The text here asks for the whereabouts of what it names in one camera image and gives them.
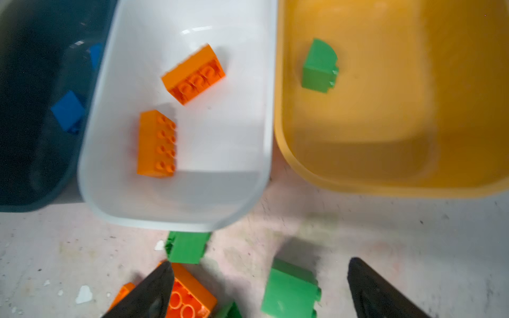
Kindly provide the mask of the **green lego small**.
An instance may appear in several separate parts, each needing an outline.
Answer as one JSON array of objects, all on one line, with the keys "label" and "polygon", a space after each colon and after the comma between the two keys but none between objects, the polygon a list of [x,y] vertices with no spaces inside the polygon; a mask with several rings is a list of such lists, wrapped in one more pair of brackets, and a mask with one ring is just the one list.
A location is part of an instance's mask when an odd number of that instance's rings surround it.
[{"label": "green lego small", "polygon": [[327,42],[314,38],[302,69],[302,87],[326,94],[335,87],[338,57]]}]

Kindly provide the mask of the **orange lego top small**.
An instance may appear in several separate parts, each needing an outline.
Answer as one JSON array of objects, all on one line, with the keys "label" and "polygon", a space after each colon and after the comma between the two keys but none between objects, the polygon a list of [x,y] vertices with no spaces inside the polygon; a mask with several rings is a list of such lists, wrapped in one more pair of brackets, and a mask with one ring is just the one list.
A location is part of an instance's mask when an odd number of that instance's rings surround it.
[{"label": "orange lego top small", "polygon": [[145,111],[139,121],[137,173],[169,178],[176,172],[176,123],[157,110]]}]

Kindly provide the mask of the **orange lego horizontal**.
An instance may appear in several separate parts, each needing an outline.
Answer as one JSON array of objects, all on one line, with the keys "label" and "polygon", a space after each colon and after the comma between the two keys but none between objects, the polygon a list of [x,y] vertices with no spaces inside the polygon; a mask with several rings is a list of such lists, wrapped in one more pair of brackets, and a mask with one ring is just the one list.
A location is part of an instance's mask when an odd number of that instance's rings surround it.
[{"label": "orange lego horizontal", "polygon": [[210,45],[190,55],[161,77],[165,89],[181,105],[203,93],[225,77],[220,61]]}]

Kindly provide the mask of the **orange lego long top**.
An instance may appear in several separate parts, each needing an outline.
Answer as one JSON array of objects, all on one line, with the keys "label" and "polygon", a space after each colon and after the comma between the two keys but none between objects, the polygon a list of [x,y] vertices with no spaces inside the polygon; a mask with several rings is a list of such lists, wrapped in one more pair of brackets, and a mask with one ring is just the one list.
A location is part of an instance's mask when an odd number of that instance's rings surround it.
[{"label": "orange lego long top", "polygon": [[217,305],[216,297],[191,275],[184,265],[172,263],[174,285],[166,318],[206,318]]}]

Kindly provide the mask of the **blue lego square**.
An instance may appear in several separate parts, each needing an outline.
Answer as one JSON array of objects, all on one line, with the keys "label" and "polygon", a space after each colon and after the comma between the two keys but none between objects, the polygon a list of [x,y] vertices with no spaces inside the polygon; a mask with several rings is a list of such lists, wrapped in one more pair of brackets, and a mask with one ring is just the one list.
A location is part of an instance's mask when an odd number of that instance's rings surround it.
[{"label": "blue lego square", "polygon": [[64,132],[73,135],[79,133],[84,116],[84,106],[73,91],[68,91],[50,110]]}]

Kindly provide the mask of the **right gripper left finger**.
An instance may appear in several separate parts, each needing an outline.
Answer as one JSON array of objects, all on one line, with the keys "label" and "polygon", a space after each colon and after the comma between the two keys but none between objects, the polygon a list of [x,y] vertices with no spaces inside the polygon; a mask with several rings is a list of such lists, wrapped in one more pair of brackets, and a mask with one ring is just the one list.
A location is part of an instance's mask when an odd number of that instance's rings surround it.
[{"label": "right gripper left finger", "polygon": [[172,264],[165,260],[103,317],[166,317],[174,282]]}]

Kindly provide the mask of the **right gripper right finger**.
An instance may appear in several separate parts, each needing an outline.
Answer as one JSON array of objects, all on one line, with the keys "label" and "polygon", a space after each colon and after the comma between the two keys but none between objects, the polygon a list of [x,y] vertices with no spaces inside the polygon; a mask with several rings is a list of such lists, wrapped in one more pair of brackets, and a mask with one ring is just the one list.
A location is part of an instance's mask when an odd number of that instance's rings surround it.
[{"label": "right gripper right finger", "polygon": [[361,258],[349,261],[347,280],[358,317],[429,318]]}]

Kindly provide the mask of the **blue lego with hole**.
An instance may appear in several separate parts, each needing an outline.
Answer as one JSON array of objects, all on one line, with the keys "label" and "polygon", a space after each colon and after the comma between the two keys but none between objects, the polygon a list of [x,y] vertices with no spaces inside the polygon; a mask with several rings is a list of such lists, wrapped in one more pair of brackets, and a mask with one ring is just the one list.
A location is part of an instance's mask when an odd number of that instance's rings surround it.
[{"label": "blue lego with hole", "polygon": [[89,47],[91,66],[94,70],[99,70],[102,62],[103,44],[97,43]]}]

